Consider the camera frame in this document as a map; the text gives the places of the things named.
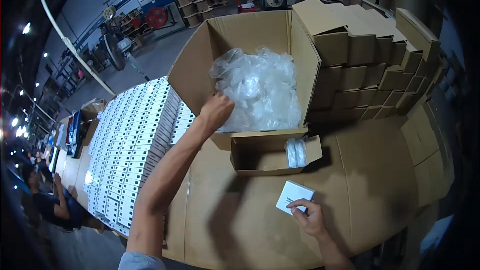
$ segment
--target plastic bag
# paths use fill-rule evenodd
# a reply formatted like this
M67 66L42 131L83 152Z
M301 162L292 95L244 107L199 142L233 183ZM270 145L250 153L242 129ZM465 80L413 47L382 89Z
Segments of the plastic bag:
M235 108L219 131L295 129L302 119L296 91L296 72L292 57L277 54L267 47L257 55L235 48L217 58L210 77L218 79Z
M299 168L307 165L306 147L302 139L288 139L285 151L289 168Z

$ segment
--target wall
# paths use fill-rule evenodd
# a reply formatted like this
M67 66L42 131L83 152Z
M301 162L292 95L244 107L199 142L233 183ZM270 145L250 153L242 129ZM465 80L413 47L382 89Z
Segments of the wall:
M96 22L100 17L102 17L103 10L106 8L106 5L103 3L107 0L67 0L63 6L63 14L65 15L68 23L70 24L72 30L75 32L77 37L81 37L84 33L84 30L90 28L91 24ZM119 2L120 0L110 0L110 5ZM139 8L137 0L131 0L129 3L124 5L121 9L117 11L117 14L121 12L127 13L135 8ZM63 15L59 15L56 19L58 26L60 27L63 34L71 40L73 43L76 38L72 33L72 30L68 27L65 18ZM85 44L88 44L90 49L92 49L99 40L100 30L97 29L88 39ZM45 43L44 51L48 53L51 60L58 67L57 63L62 56L62 52L66 49L65 44L58 36L55 29L52 28L50 35ZM53 74L56 75L56 68L51 64L51 61L48 58L42 58L38 66L37 81L40 86L35 88L34 96L39 97L43 85L50 76L45 70L45 64L48 63L53 70Z

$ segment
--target open cardboard box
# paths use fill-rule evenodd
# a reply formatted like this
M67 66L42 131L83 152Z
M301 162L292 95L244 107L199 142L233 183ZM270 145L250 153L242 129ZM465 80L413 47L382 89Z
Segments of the open cardboard box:
M300 173L304 167L289 168L285 143L291 135L232 138L230 161L241 176L273 176ZM307 165L322 157L318 135L305 141Z
M168 74L170 85L198 116L207 97L215 91L217 80L208 75L215 59L233 48L241 48L246 54L256 54L259 46L293 57L297 70L298 103L302 107L300 128L215 133L211 139L221 150L230 150L231 138L260 137L261 140L261 137L270 135L303 136L307 132L301 127L305 123L321 60L297 16L291 11L269 11L208 19L185 44Z

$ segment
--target man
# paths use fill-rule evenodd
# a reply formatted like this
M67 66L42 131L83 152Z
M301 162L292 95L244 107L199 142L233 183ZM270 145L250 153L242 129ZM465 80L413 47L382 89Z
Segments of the man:
M162 257L163 217L177 193L183 178L203 143L230 117L234 103L215 93L207 99L190 128L177 144L165 154L148 177L135 201L127 252L121 258L119 270L165 269ZM297 207L308 208L303 214ZM340 252L329 236L322 209L306 199L291 202L295 219L302 229L318 241L325 268L353 269L351 262Z
M33 165L24 164L21 169L21 176L32 193L34 206L44 220L68 230L82 226L88 212L66 189L63 189L62 180L58 174L55 174L53 179L56 186L55 196L57 197L40 191L38 173L34 171Z

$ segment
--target stack of cardboard boxes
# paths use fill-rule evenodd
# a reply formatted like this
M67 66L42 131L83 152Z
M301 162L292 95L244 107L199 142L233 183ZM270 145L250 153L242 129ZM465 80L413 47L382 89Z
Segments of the stack of cardboard boxes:
M359 5L293 5L321 57L309 122L405 115L435 75L440 43L409 11L397 22Z

